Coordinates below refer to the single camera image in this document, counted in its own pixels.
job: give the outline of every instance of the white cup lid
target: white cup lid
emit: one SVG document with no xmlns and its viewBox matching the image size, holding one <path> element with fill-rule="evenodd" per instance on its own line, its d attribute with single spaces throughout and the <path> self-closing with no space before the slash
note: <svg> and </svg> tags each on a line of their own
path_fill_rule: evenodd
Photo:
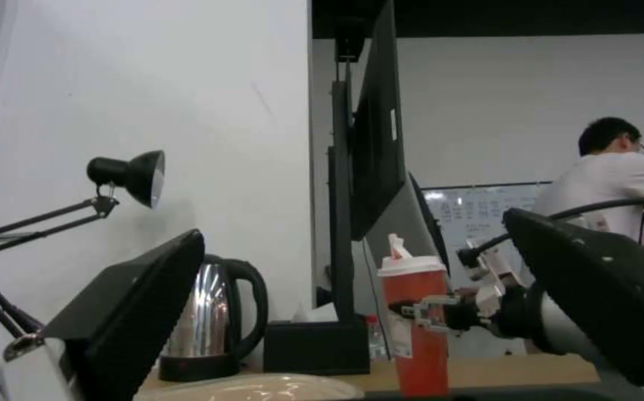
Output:
<svg viewBox="0 0 644 401">
<path fill-rule="evenodd" d="M 403 276 L 417 272 L 447 271 L 446 266 L 438 256 L 416 256 L 406 259 L 391 259 L 384 257 L 382 267 L 378 270 L 379 277 Z"/>
</svg>

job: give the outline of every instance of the plastic water bottle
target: plastic water bottle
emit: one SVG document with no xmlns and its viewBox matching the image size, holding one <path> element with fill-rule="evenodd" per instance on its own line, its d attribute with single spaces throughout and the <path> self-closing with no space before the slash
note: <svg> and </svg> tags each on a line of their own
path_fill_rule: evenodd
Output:
<svg viewBox="0 0 644 401">
<path fill-rule="evenodd" d="M 371 360 L 386 358 L 386 343 L 381 332 L 381 325 L 375 315 L 367 316 L 368 325 L 368 357 Z"/>
</svg>

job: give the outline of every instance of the label on cup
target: label on cup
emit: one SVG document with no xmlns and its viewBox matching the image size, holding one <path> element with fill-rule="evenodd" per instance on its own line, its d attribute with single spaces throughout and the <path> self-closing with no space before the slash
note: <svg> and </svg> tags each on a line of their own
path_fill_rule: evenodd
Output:
<svg viewBox="0 0 644 401">
<path fill-rule="evenodd" d="M 394 355 L 401 358 L 412 358 L 411 321 L 404 319 L 394 312 L 389 312 L 389 325 L 391 326 L 391 340 L 394 345 Z"/>
</svg>

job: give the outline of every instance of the man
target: man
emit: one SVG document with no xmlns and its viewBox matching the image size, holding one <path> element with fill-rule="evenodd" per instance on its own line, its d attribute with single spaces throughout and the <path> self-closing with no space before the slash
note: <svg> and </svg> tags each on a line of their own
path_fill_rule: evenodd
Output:
<svg viewBox="0 0 644 401">
<path fill-rule="evenodd" d="M 617 117 L 589 124 L 579 137 L 581 159 L 537 199 L 534 211 L 550 215 L 616 199 L 644 196 L 644 145 L 640 131 Z M 605 231 L 641 239 L 642 207 L 587 214 Z"/>
</svg>

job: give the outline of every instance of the black hair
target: black hair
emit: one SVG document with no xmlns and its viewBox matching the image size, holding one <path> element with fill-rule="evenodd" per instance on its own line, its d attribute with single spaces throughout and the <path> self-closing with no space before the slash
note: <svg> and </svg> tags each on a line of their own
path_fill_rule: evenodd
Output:
<svg viewBox="0 0 644 401">
<path fill-rule="evenodd" d="M 604 150 L 622 134 L 628 134 L 629 139 L 634 143 L 641 139 L 638 128 L 624 119 L 618 117 L 598 119 L 589 124 L 579 137 L 579 155 L 583 157 L 589 153 Z"/>
</svg>

